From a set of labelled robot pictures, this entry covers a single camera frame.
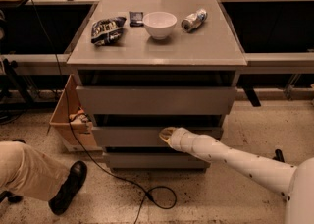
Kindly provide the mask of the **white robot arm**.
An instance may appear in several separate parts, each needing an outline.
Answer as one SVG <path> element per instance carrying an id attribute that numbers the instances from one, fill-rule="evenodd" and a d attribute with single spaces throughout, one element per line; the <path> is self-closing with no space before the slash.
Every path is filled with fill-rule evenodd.
<path id="1" fill-rule="evenodd" d="M 285 224 L 314 224 L 314 158 L 294 166 L 224 145 L 211 136 L 169 127 L 159 137 L 175 151 L 222 161 L 286 201 Z"/>

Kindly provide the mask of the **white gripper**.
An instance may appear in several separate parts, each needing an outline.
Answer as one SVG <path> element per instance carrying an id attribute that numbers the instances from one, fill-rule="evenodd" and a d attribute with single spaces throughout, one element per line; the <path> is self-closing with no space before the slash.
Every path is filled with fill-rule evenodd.
<path id="1" fill-rule="evenodd" d="M 198 134 L 194 134 L 185 128 L 167 127 L 160 131 L 161 140 L 176 151 L 195 154 L 194 143 Z"/>

